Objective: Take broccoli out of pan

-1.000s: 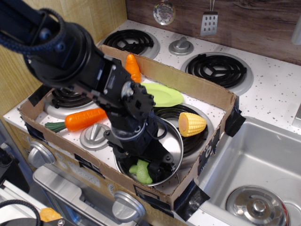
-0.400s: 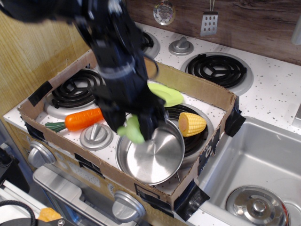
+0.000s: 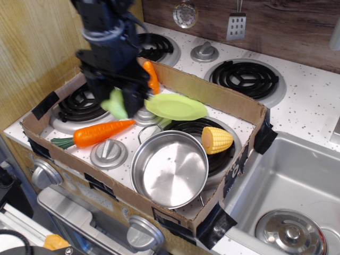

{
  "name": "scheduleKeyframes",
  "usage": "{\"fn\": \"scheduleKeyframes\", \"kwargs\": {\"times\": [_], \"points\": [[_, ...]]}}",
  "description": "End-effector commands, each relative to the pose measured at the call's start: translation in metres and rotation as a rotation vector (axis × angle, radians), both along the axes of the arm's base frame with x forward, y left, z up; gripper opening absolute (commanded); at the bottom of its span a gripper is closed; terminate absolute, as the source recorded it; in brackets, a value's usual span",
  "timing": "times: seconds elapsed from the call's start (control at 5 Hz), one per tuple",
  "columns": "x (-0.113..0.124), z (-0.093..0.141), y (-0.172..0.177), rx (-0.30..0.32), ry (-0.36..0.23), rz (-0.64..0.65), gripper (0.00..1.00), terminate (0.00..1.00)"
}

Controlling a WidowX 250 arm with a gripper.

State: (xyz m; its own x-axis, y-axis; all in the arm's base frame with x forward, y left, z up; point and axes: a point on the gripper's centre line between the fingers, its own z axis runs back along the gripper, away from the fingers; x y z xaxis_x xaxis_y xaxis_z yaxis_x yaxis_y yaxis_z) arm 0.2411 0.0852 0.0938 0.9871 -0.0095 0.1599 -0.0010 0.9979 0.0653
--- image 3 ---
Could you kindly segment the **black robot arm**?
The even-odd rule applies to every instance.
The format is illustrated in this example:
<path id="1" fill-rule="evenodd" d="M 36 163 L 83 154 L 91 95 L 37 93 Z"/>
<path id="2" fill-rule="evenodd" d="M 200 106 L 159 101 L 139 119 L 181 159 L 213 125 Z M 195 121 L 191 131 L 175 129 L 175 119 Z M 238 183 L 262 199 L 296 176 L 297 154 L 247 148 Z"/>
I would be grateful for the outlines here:
<path id="1" fill-rule="evenodd" d="M 72 1 L 82 20 L 89 50 L 78 50 L 81 71 L 100 106 L 117 102 L 132 118 L 149 97 L 149 74 L 138 63 L 141 50 L 136 26 L 143 26 L 129 7 L 133 1 Z"/>

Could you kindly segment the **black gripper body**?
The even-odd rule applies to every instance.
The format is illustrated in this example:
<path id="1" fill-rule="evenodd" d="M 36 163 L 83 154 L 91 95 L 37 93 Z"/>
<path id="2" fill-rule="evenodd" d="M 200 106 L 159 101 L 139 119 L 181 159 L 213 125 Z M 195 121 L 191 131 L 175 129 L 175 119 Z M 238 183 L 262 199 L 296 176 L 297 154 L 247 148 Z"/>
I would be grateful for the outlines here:
<path id="1" fill-rule="evenodd" d="M 133 21 L 83 21 L 89 50 L 76 53 L 90 85 L 120 79 L 147 85 L 149 75 L 137 62 L 139 38 Z"/>

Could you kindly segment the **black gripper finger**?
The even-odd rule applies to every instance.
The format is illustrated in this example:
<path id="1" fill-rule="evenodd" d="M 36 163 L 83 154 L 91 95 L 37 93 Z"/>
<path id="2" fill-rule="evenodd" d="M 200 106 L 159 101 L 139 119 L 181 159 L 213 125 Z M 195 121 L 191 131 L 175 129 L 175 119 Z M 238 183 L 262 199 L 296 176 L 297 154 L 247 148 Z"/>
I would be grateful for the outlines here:
<path id="1" fill-rule="evenodd" d="M 115 75 L 89 69 L 84 69 L 83 74 L 96 102 L 100 105 L 103 101 L 109 100 L 111 92 L 115 89 Z"/>
<path id="2" fill-rule="evenodd" d="M 122 88 L 124 108 L 128 118 L 132 118 L 151 95 L 146 80 L 128 80 Z"/>

